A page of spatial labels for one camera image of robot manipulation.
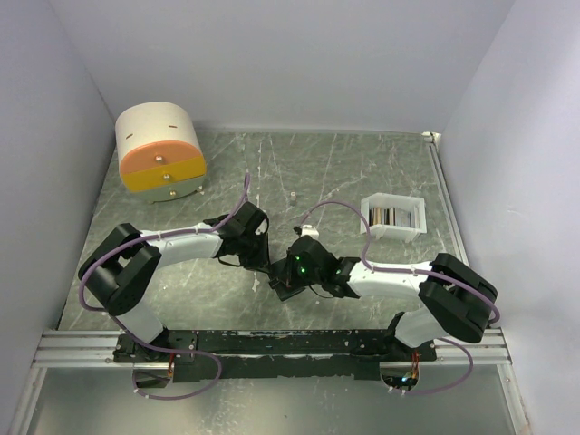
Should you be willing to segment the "black leather card holder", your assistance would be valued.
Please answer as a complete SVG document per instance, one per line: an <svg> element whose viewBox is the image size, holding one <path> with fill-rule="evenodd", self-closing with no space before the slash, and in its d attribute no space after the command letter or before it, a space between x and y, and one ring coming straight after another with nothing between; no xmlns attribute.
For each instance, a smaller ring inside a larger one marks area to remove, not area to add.
<svg viewBox="0 0 580 435"><path fill-rule="evenodd" d="M303 286L293 281L292 269L286 259L280 259L271 264L268 284L281 302L287 301L305 290Z"/></svg>

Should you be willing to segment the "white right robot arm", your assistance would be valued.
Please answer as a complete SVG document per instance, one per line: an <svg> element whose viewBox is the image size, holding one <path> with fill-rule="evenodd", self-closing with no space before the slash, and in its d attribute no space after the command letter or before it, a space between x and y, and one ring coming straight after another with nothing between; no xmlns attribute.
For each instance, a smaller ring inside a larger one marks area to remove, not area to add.
<svg viewBox="0 0 580 435"><path fill-rule="evenodd" d="M424 343L447 336L479 343L496 318L497 289L447 253L415 265L365 264L359 257L334 256L318 240L303 236L287 249L284 260L273 264L269 285L282 301L319 285L335 298L420 302L420 308L395 316L391 334L384 339L385 352L398 361Z"/></svg>

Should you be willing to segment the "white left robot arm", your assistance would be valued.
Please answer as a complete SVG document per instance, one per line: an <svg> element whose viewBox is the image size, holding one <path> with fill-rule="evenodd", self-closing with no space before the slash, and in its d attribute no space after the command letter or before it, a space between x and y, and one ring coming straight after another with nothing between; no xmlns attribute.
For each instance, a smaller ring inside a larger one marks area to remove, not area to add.
<svg viewBox="0 0 580 435"><path fill-rule="evenodd" d="M193 259L235 256L247 270L267 273L269 217L246 202L230 214L165 232L120 224L82 264L79 296L89 291L101 309L137 338L136 350L147 361L164 358L169 332L144 295L159 269Z"/></svg>

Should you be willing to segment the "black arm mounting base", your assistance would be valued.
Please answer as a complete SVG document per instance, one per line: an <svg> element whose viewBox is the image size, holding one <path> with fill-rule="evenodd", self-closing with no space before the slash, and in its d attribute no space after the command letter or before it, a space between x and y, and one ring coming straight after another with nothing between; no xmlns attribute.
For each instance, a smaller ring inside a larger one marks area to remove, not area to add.
<svg viewBox="0 0 580 435"><path fill-rule="evenodd" d="M168 330L155 342L170 351L148 349L127 334L119 337L112 354L116 363L157 364L173 371L175 382L211 380L221 363L222 379L274 379L278 377L381 378L381 363L411 366L416 353L421 362L436 360L434 343L416 350L400 347L382 329L231 331Z"/></svg>

